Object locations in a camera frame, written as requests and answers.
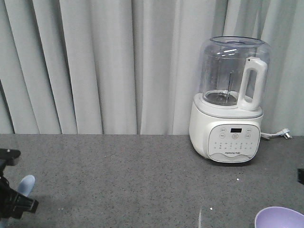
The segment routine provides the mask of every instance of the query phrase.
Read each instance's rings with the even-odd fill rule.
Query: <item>gray table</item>
[[[188,136],[0,135],[0,147],[21,151],[12,188],[37,180],[36,214],[8,227],[253,228],[268,206],[304,213],[304,137],[262,141],[239,165],[203,159]]]

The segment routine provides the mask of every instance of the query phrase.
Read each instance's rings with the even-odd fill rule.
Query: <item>white curtain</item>
[[[303,0],[0,0],[0,133],[188,134],[202,42],[272,47],[262,130],[304,135]]]

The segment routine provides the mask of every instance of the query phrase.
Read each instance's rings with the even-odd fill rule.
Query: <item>purple bowl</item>
[[[304,228],[304,215],[282,207],[269,207],[259,211],[256,228]]]

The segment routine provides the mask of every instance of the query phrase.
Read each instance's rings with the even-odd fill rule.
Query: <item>blender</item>
[[[214,37],[200,56],[189,127],[193,147],[217,162],[249,161],[260,142],[270,46],[254,38]]]

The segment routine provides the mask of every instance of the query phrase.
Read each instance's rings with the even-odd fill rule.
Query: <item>clear plastic jug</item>
[[[202,99],[213,105],[257,109],[266,84],[270,46],[254,38],[214,37],[205,42],[202,52]]]

